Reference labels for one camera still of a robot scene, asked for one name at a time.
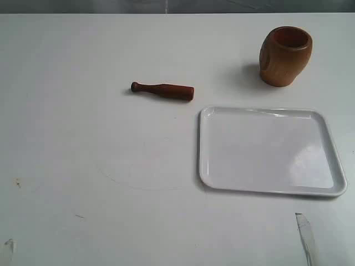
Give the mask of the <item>dark brown wooden pestle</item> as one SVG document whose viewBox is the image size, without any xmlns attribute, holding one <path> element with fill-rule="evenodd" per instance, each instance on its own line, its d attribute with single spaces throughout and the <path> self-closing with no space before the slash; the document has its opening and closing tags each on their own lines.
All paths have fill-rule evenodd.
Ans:
<svg viewBox="0 0 355 266">
<path fill-rule="evenodd" d="M 145 85 L 132 82 L 131 91 L 135 93 L 151 93 L 163 98 L 184 101 L 191 101 L 194 98 L 194 88 L 190 86 L 172 84 Z"/>
</svg>

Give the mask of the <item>wooden mortar cup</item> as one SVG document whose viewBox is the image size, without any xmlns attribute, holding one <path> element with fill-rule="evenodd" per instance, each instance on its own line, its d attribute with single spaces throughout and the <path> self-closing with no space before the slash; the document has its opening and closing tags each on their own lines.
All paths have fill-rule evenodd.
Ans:
<svg viewBox="0 0 355 266">
<path fill-rule="evenodd" d="M 308 64 L 312 37 L 303 29 L 282 26 L 269 32 L 259 56 L 260 77 L 268 85 L 290 85 Z"/>
</svg>

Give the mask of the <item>white rectangular plastic tray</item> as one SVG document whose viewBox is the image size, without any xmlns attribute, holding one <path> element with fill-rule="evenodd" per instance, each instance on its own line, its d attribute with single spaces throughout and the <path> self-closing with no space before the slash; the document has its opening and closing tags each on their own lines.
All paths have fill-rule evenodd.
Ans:
<svg viewBox="0 0 355 266">
<path fill-rule="evenodd" d="M 199 175 L 215 190 L 335 198 L 347 189 L 328 125 L 313 110 L 202 109 Z"/>
</svg>

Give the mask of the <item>clear tape strip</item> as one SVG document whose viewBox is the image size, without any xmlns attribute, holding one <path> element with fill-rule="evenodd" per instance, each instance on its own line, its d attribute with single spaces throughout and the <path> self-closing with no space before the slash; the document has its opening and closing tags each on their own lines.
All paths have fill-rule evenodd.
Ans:
<svg viewBox="0 0 355 266">
<path fill-rule="evenodd" d="M 301 243 L 305 251 L 307 265 L 316 266 L 318 254 L 310 222 L 303 213 L 295 213 Z"/>
</svg>

